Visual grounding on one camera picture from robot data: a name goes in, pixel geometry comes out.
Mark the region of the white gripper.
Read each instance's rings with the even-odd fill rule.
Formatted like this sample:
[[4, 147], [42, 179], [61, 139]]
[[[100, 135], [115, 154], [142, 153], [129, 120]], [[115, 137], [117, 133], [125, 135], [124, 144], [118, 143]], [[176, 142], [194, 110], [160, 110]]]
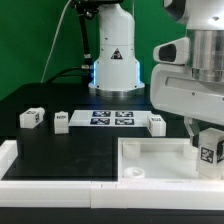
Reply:
[[224, 84], [197, 81], [188, 67], [156, 65], [150, 99], [155, 109], [185, 117], [184, 125], [194, 147], [199, 141], [198, 120], [224, 126]]

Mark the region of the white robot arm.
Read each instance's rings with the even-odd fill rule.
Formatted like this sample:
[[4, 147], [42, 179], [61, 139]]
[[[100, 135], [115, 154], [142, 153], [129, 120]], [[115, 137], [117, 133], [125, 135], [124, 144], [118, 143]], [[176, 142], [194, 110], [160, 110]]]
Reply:
[[[100, 54], [89, 90], [107, 97], [140, 92], [135, 21], [115, 2], [98, 5]], [[194, 142], [216, 141], [224, 137], [224, 0], [163, 0], [163, 8], [186, 34], [154, 48], [150, 101], [183, 116]]]

